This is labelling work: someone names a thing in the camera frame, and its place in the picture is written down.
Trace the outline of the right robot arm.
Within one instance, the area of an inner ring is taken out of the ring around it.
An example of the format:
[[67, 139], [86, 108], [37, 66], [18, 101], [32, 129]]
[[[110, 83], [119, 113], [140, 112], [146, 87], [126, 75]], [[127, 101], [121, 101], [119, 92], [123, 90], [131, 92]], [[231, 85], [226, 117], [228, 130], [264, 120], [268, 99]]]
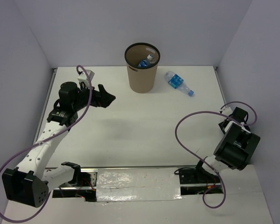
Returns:
[[225, 118], [218, 124], [224, 136], [213, 155], [197, 163], [193, 172], [197, 182], [205, 182], [211, 175], [216, 175], [225, 169], [243, 170], [260, 142], [260, 137], [245, 126], [248, 118], [247, 111], [239, 107], [235, 107], [234, 110], [228, 107], [220, 112], [233, 120]]

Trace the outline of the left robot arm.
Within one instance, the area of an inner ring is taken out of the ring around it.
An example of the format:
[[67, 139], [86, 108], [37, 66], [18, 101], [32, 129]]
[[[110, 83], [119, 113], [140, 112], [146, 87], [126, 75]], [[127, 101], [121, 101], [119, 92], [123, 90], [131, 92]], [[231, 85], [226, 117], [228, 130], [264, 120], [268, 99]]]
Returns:
[[77, 186], [82, 181], [78, 164], [66, 161], [49, 171], [46, 166], [77, 121], [78, 111], [87, 105], [107, 108], [116, 97], [108, 93], [102, 84], [95, 90], [84, 82], [65, 82], [61, 84], [58, 95], [36, 146], [14, 169], [7, 168], [2, 174], [8, 200], [38, 208], [55, 188], [64, 183]]

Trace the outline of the small bottle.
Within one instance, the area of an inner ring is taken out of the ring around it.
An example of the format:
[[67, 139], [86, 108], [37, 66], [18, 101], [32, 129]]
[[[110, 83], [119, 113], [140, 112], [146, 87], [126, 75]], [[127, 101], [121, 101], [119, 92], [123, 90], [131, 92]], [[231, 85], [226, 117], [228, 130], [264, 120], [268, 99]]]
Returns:
[[156, 62], [156, 60], [155, 60], [154, 56], [153, 56], [152, 54], [149, 54], [149, 55], [147, 56], [147, 63], [148, 63], [149, 65], [151, 65], [151, 64], [155, 64], [155, 62]]

